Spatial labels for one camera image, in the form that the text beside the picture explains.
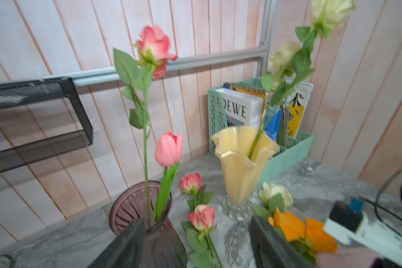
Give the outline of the purple ribbed glass vase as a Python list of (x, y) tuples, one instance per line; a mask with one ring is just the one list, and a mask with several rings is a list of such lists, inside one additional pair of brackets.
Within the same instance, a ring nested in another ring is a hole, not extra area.
[(143, 220), (141, 232), (143, 250), (140, 268), (185, 268), (188, 263), (185, 246), (168, 219), (172, 197), (167, 200), (163, 216), (154, 221), (154, 206), (159, 196), (160, 182), (149, 181), (150, 217), (147, 223), (145, 183), (138, 183), (123, 192), (115, 201), (109, 214), (111, 231), (119, 235), (133, 221)]

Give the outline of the pink case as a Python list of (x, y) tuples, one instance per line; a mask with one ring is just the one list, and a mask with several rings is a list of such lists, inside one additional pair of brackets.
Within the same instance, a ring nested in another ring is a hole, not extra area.
[(336, 253), (319, 253), (316, 268), (370, 268), (377, 258), (382, 258), (366, 247), (342, 248)]

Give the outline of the yellow magazine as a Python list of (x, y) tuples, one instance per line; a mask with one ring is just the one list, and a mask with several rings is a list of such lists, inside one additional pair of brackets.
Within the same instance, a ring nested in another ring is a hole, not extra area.
[(291, 138), (295, 138), (298, 134), (313, 88), (313, 84), (301, 82), (296, 87), (295, 92), (285, 100), (290, 112), (288, 136)]

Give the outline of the white book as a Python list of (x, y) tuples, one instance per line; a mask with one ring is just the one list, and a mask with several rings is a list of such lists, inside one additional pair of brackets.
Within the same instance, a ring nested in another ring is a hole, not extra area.
[(228, 127), (259, 128), (263, 107), (262, 98), (226, 88), (220, 88), (216, 92), (223, 98)]

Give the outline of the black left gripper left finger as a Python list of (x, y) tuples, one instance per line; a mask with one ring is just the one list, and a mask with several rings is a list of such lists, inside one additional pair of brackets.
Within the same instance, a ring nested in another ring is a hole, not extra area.
[(145, 235), (143, 220), (131, 222), (88, 268), (138, 268), (141, 263)]

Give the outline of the clear glass cylinder vase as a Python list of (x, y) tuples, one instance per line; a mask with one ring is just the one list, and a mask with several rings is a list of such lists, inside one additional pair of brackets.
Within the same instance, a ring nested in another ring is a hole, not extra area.
[(15, 257), (9, 254), (0, 255), (0, 268), (17, 268), (18, 264)]

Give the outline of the green file organizer box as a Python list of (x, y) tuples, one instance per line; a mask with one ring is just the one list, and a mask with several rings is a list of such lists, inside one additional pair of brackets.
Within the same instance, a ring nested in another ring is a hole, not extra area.
[[(313, 84), (309, 82), (301, 82), (298, 84), (296, 94), (286, 99), (290, 107), (296, 107), (298, 110), (299, 114), (294, 115), (294, 118), (304, 117), (313, 89)], [(209, 134), (211, 136), (228, 127), (223, 98), (217, 90), (217, 88), (207, 90), (208, 123)], [(288, 147), (281, 147), (280, 153), (273, 156), (266, 163), (258, 187), (261, 187), (262, 183), (271, 180), (287, 168), (294, 166), (306, 158), (313, 140), (314, 137), (312, 134), (302, 131), (300, 128), (297, 128), (294, 131), (289, 128)]]

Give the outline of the blue folder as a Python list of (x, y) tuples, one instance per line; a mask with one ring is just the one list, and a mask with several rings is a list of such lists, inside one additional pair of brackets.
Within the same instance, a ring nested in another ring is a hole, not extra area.
[(280, 121), (281, 121), (281, 108), (277, 108), (277, 111), (275, 111), (275, 108), (271, 108), (265, 120), (266, 122), (265, 133), (274, 141), (277, 141)]

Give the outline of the yellow ruffled vase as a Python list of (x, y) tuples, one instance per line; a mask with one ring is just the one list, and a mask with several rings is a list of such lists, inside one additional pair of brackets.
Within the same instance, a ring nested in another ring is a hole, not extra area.
[(212, 135), (215, 155), (220, 159), (227, 196), (222, 209), (232, 220), (243, 221), (253, 214), (250, 198), (266, 163), (280, 146), (266, 133), (249, 126), (224, 128)]

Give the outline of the pink tulip bud flower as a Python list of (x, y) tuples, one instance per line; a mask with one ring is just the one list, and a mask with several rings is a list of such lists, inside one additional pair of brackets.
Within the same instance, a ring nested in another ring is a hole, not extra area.
[(172, 132), (167, 132), (159, 138), (155, 149), (155, 160), (164, 168), (164, 175), (154, 209), (155, 222), (160, 220), (164, 214), (182, 154), (182, 134), (174, 135)]

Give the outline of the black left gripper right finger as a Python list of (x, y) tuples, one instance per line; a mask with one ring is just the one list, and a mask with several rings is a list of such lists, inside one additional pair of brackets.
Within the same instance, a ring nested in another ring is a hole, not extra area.
[(253, 216), (249, 232), (257, 268), (311, 268), (313, 266), (303, 259), (263, 218)]

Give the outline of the pink rose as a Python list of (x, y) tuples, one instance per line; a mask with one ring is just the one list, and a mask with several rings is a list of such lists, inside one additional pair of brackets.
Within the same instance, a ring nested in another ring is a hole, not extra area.
[(196, 206), (188, 215), (189, 221), (182, 223), (186, 239), (191, 248), (189, 260), (196, 268), (223, 268), (223, 263), (213, 242), (212, 235), (217, 226), (214, 207), (208, 205)]
[(170, 37), (158, 25), (144, 27), (134, 47), (138, 52), (137, 58), (122, 50), (114, 49), (113, 59), (119, 78), (126, 84), (121, 94), (134, 104), (129, 111), (129, 124), (142, 131), (146, 216), (147, 223), (150, 223), (147, 142), (152, 125), (147, 107), (147, 94), (153, 80), (163, 78), (169, 62), (175, 61), (177, 56), (171, 52)]
[(187, 201), (191, 212), (194, 212), (198, 205), (208, 205), (214, 197), (213, 193), (205, 191), (206, 185), (203, 184), (203, 180), (198, 173), (188, 174), (183, 177), (179, 186), (185, 194), (193, 197), (193, 199)]

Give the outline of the cream rose group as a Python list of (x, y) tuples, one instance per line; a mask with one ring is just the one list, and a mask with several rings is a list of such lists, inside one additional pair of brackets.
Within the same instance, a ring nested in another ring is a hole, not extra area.
[(276, 52), (270, 53), (268, 57), (269, 72), (265, 73), (261, 84), (267, 91), (276, 91), (285, 77), (291, 77), (294, 70), (291, 67), (291, 61), (295, 54), (301, 49), (295, 41), (288, 41)]
[(312, 14), (310, 26), (295, 28), (297, 42), (301, 49), (291, 61), (294, 74), (278, 84), (276, 91), (271, 91), (272, 97), (266, 103), (266, 111), (262, 113), (262, 119), (258, 129), (258, 136), (265, 133), (266, 118), (271, 108), (280, 108), (283, 101), (293, 94), (296, 86), (315, 72), (312, 65), (312, 53), (317, 39), (331, 39), (332, 31), (338, 29), (351, 12), (356, 9), (355, 1), (320, 0), (312, 1)]
[(254, 204), (253, 208), (256, 215), (265, 220), (273, 217), (276, 212), (286, 212), (294, 203), (287, 188), (274, 183), (263, 183), (259, 190), (259, 198), (262, 204)]

